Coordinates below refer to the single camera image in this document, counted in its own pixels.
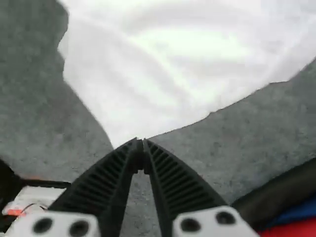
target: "mounting hole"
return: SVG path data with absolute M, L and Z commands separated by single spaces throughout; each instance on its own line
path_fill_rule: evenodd
M 53 223 L 53 220 L 50 218 L 42 218 L 38 220 L 33 226 L 33 232 L 36 234 L 43 234 L 48 231 Z
M 89 223 L 86 221 L 76 221 L 74 222 L 69 229 L 69 234 L 72 237 L 82 237 L 88 233 Z
M 195 219 L 186 218 L 181 222 L 181 229 L 185 232 L 197 232 L 201 229 L 201 225 Z
M 225 212 L 225 211 L 217 213 L 216 220 L 218 224 L 221 224 L 221 225 L 232 225 L 236 223 L 235 217 L 229 212 Z

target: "blue fabric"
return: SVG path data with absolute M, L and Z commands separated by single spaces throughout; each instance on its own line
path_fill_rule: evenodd
M 268 224 L 267 228 L 276 225 L 288 224 L 295 221 L 307 220 L 313 217 L 316 217 L 316 195 L 301 205 L 292 207 L 291 209 L 276 217 Z

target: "white cloth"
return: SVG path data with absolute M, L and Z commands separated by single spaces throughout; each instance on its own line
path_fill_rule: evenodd
M 64 79 L 114 148 L 190 125 L 316 55 L 314 0 L 60 0 Z

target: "gray fabric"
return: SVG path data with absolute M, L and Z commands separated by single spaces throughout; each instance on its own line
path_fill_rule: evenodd
M 67 25 L 52 0 L 0 1 L 0 157 L 22 176 L 73 181 L 112 150 L 62 81 Z M 152 138 L 228 202 L 315 156 L 316 62 L 203 121 Z M 148 177 L 133 178 L 122 236 L 159 236 Z

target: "red fabric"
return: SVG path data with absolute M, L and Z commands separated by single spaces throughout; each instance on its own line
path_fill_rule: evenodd
M 261 237 L 316 237 L 316 218 L 275 226 L 259 234 Z

